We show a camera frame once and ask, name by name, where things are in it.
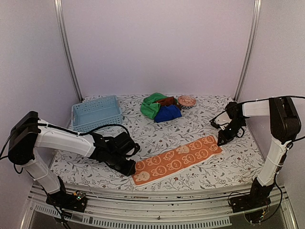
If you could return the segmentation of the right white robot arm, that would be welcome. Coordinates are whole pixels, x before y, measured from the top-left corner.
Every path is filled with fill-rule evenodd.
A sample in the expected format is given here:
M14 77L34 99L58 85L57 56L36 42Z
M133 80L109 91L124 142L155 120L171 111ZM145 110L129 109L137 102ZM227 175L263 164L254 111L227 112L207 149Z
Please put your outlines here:
M260 187L274 184L277 172L283 166L287 151L298 141L301 121L294 105L294 95L283 95L265 99L230 102L225 109L210 120L219 130L218 145L231 142L246 126L246 119L268 116L270 120L271 145L265 163L256 182Z

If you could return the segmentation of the orange bunny towel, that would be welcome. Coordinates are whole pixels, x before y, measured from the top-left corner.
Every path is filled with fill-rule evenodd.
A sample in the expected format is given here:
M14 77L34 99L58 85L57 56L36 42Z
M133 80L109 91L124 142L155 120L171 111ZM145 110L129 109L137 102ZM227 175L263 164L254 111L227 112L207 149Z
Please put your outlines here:
M136 172L131 176L135 187L143 187L199 165L212 156L219 155L223 149L217 145L213 135L199 138L186 145L138 161Z

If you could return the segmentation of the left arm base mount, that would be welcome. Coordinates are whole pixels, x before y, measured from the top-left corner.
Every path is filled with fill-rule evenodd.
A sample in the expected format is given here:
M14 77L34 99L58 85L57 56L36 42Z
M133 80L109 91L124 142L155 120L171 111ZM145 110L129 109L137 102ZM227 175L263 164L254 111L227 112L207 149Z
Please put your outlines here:
M67 193L65 186L60 184L59 191L50 194L47 192L46 203L59 207L60 209L72 210L84 213L88 199L86 194L80 191L75 191L71 194Z

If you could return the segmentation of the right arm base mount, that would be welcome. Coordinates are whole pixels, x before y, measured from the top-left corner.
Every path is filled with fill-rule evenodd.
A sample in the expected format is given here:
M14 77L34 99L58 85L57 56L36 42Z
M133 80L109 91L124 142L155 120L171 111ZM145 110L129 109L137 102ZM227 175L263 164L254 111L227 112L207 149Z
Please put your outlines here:
M249 194L241 194L236 197L229 197L228 204L232 208L233 213L261 208L260 210L245 214L245 218L249 223L261 223L266 213L264 207L268 208L271 203L269 195L274 186L274 182L269 186L262 186L258 182L257 178L255 178L251 185Z

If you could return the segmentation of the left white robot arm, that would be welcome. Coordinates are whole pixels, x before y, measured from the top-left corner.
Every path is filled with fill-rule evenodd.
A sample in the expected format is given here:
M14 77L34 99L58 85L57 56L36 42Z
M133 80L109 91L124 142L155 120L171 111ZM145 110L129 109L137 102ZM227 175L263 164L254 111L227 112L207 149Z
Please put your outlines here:
M48 168L37 153L37 148L66 151L105 163L109 168L130 176L135 173L135 155L140 146L134 142L127 129L116 137L103 136L99 126L88 132L76 132L50 124L38 117L35 111L28 112L10 131L7 144L8 159L26 170L60 207L67 207L71 197L64 185Z

